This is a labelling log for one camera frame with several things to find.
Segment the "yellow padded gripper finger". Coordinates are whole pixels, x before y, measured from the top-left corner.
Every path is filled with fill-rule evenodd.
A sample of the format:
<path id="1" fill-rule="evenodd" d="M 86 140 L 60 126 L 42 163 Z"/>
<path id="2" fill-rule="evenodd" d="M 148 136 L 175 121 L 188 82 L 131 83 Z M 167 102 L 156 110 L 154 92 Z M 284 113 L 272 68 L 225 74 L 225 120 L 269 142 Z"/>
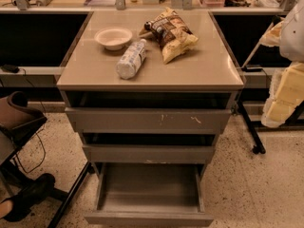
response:
<path id="1" fill-rule="evenodd" d="M 271 24 L 259 39 L 259 42 L 265 47 L 278 47 L 281 41 L 282 21 Z"/>
<path id="2" fill-rule="evenodd" d="M 303 101 L 304 64 L 291 62 L 285 69 L 277 69 L 272 77 L 261 123 L 271 128 L 281 126 Z"/>

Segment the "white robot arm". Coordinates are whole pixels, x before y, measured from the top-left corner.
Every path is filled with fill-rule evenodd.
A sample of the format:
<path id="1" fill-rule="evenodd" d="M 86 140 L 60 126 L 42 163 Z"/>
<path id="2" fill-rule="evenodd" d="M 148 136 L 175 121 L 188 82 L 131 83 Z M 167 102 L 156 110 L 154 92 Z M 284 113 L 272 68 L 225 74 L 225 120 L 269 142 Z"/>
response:
<path id="1" fill-rule="evenodd" d="M 287 68 L 275 71 L 263 106 L 262 124 L 276 128 L 304 101 L 304 0 L 265 32 L 259 42 L 266 47 L 279 47 L 280 55 L 291 61 Z"/>

